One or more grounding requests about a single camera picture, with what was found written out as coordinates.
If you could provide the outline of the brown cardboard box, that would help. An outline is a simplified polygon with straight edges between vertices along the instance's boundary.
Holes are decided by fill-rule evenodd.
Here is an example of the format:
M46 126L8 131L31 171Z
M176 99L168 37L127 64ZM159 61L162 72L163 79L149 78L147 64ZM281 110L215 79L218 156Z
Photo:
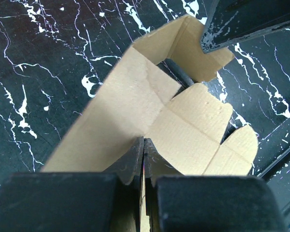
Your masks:
M102 172L143 137L183 175L247 176L258 151L256 134L245 125L224 138L233 108L206 87L234 55L227 48L204 53L202 30L186 15L135 40L42 173ZM157 66L167 58L195 83L181 88ZM142 178L140 230L150 232L144 164Z

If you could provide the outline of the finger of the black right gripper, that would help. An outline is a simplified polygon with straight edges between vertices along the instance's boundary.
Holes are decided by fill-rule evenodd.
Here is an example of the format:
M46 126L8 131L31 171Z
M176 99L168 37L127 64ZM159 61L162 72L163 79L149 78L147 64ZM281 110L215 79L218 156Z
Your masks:
M200 45L204 53L290 27L290 0L214 0Z
M188 88L195 82L173 60L167 58L157 65L162 71L177 81L181 88Z

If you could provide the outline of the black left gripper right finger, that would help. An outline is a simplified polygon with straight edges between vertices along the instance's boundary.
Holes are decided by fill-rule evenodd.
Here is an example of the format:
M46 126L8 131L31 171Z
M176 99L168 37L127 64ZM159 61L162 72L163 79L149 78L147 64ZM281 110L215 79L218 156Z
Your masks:
M251 176L183 175L144 141L146 213L152 232L284 232L267 184Z

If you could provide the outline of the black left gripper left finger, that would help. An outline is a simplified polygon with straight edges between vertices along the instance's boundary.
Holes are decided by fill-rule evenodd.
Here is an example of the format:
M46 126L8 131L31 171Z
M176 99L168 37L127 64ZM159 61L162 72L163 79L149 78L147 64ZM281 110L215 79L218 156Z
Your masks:
M0 232L138 232L143 137L102 172L14 173L0 187Z

